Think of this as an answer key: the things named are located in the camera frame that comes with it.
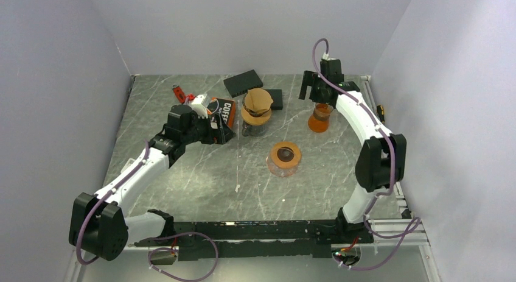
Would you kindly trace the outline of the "orange coffee filter box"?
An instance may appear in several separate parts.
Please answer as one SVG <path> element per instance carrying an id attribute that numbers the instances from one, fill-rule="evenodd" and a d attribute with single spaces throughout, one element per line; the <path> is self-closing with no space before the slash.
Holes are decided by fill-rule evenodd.
<path id="1" fill-rule="evenodd" d="M 234 125 L 236 107 L 234 100 L 213 97 L 207 109 L 210 114 L 220 114 L 223 122 L 231 129 Z"/>

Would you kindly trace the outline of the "grey glass carafe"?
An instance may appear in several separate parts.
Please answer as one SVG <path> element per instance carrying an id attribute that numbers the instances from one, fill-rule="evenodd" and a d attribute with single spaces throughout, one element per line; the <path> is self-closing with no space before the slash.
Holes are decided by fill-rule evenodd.
<path id="1" fill-rule="evenodd" d="M 264 136 L 264 134 L 266 134 L 266 132 L 267 132 L 267 129 L 268 129 L 268 127 L 266 124 L 251 125 L 251 124 L 243 121 L 241 134 L 242 134 L 242 136 L 254 136 L 254 137 Z"/>

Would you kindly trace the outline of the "brown paper coffee filter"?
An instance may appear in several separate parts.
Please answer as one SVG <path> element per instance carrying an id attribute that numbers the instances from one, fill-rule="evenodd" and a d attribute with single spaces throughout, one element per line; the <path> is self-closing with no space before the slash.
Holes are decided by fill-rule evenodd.
<path id="1" fill-rule="evenodd" d="M 261 110 L 261 109 L 269 109 L 271 108 L 271 104 L 273 100 L 269 93 L 262 88 L 253 88 L 248 90 L 243 106 L 246 105 L 253 110 Z"/>

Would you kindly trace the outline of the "pink dripper with wooden ring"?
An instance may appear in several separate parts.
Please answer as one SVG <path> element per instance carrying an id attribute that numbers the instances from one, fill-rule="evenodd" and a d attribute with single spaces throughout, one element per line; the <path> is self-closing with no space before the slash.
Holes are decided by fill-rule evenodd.
<path id="1" fill-rule="evenodd" d="M 267 156 L 267 168 L 278 177 L 293 175 L 301 162 L 302 153 L 299 147 L 289 141 L 276 143 Z"/>

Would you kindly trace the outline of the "clear glass ribbed dripper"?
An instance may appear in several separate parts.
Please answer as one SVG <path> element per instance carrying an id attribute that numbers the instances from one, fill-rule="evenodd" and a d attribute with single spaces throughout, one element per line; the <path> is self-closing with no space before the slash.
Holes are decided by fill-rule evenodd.
<path id="1" fill-rule="evenodd" d="M 266 114 L 268 114 L 271 111 L 271 109 L 261 109 L 261 110 L 253 110 L 252 108 L 247 107 L 244 105 L 241 110 L 242 116 L 249 116 L 252 118 L 261 118 L 264 117 Z"/>

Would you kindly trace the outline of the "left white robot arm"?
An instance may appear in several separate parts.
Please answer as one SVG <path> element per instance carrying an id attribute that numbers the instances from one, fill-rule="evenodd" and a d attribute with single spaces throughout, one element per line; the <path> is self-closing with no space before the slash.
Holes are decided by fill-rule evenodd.
<path id="1" fill-rule="evenodd" d="M 72 206 L 69 243 L 78 261 L 112 261 L 128 244 L 146 239 L 159 245 L 175 237 L 174 218 L 160 210 L 130 217 L 129 210 L 157 177 L 174 165 L 193 143 L 224 145 L 235 133 L 219 113 L 189 105 L 171 107 L 161 131 L 147 141 L 137 159 L 94 194 L 81 193 Z"/>

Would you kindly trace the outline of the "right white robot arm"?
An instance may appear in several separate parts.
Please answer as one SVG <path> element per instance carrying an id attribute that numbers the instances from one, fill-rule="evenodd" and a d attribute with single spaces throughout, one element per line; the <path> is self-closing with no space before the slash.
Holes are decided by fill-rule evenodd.
<path id="1" fill-rule="evenodd" d="M 357 185 L 340 209 L 335 226 L 337 238 L 350 242 L 358 236 L 376 200 L 392 194 L 394 185 L 403 178 L 406 138 L 386 128 L 366 104 L 357 84 L 345 81 L 339 59 L 324 58 L 318 71 L 305 71 L 299 98 L 333 107 L 361 142 L 355 165 Z"/>

